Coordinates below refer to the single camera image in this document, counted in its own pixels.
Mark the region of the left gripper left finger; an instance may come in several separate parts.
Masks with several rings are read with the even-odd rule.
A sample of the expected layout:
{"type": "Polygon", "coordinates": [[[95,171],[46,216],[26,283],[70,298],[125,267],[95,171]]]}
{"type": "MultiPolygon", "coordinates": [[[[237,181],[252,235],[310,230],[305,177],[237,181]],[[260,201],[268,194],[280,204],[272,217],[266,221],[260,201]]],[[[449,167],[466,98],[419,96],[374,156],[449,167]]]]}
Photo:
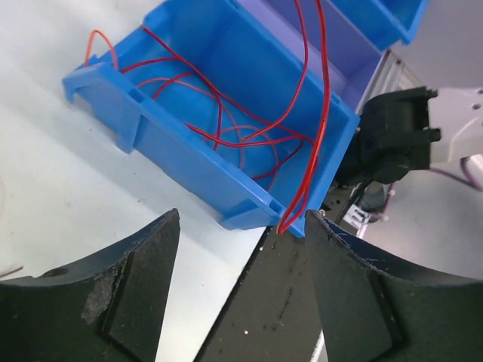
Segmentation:
{"type": "Polygon", "coordinates": [[[162,331],[180,216],[38,277],[1,283],[3,361],[153,361],[162,331]]]}

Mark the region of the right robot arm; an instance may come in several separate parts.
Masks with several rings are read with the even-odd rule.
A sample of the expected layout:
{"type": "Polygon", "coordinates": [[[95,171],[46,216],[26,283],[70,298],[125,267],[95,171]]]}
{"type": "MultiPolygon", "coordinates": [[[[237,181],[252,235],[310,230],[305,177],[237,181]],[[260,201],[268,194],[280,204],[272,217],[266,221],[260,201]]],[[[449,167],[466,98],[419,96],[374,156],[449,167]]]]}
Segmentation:
{"type": "Polygon", "coordinates": [[[335,180],[342,186],[390,184],[412,170],[481,152],[480,87],[397,90],[363,106],[335,180]]]}

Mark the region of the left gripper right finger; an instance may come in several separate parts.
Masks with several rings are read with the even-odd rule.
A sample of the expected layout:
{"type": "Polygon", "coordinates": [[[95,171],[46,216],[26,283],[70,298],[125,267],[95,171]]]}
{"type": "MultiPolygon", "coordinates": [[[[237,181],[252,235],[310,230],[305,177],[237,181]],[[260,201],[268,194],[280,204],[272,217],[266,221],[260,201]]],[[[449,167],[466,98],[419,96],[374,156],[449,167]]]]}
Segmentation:
{"type": "Polygon", "coordinates": [[[480,280],[409,262],[316,210],[305,239],[329,360],[482,359],[480,280]]]}

